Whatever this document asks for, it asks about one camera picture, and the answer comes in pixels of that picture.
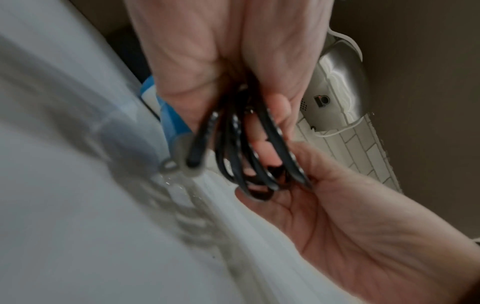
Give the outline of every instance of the blue object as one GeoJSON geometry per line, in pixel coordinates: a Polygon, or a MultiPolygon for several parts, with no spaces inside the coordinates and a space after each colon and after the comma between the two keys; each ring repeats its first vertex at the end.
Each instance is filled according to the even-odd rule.
{"type": "Polygon", "coordinates": [[[178,115],[178,113],[175,112],[165,100],[157,95],[153,76],[148,77],[140,89],[140,97],[145,102],[151,97],[151,94],[146,94],[149,90],[155,90],[156,100],[158,104],[160,104],[160,123],[163,127],[163,132],[165,133],[165,138],[168,143],[168,150],[172,155],[173,146],[177,137],[182,134],[191,133],[192,131],[180,115],[178,115]]]}

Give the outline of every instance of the skin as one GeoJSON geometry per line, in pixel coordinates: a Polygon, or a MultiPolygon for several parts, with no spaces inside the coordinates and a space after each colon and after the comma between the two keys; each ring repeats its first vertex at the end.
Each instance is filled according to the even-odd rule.
{"type": "MultiPolygon", "coordinates": [[[[195,131],[247,71],[286,139],[323,47],[333,0],[126,0],[158,94],[195,131]]],[[[256,116],[247,135],[280,165],[256,116]]],[[[313,192],[239,200],[275,225],[319,271],[371,303],[455,303],[480,279],[480,249],[421,205],[300,143],[313,192]]]]}

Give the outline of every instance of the dark sleeve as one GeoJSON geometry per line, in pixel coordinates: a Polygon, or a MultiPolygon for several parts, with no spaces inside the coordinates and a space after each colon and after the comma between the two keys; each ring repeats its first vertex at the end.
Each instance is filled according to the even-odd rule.
{"type": "Polygon", "coordinates": [[[458,302],[458,304],[479,304],[480,303],[480,281],[458,302]]]}

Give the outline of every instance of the tiled wall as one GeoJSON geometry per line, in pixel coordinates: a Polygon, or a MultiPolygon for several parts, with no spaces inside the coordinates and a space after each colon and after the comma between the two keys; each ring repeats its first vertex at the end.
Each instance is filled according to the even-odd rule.
{"type": "Polygon", "coordinates": [[[395,191],[402,191],[368,115],[355,128],[321,138],[310,129],[300,112],[294,140],[309,142],[351,170],[374,178],[395,191]]]}

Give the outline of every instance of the speaker grille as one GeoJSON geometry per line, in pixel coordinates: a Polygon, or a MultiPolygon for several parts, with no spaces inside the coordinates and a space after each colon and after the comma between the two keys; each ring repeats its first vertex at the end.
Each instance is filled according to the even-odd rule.
{"type": "Polygon", "coordinates": [[[307,103],[302,99],[300,103],[300,110],[306,111],[307,110],[307,103]]]}

